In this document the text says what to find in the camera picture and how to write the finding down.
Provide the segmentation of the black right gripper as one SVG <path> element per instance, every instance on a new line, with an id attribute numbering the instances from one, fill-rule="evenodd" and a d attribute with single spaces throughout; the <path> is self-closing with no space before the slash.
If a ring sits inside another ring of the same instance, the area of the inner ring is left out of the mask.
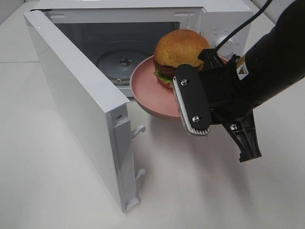
<path id="1" fill-rule="evenodd" d="M 211 124 L 223 127 L 240 149 L 240 162 L 262 156 L 254 122 L 253 107 L 237 85 L 234 54 L 223 62 L 214 49 L 204 49 L 198 56 L 203 61 L 199 73 L 188 64 L 176 68 L 173 93 L 185 131 L 205 136 Z"/>

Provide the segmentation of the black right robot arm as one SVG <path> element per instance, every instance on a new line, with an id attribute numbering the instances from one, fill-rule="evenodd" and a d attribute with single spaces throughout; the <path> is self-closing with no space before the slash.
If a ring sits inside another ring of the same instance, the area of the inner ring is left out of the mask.
<path id="1" fill-rule="evenodd" d="M 224 63 L 217 48 L 204 49 L 201 71 L 177 67 L 173 93 L 182 124 L 191 135 L 222 125 L 238 145 L 241 162 L 261 156 L 253 110 L 305 76 L 305 3 L 296 0 L 276 25 L 243 56 Z"/>

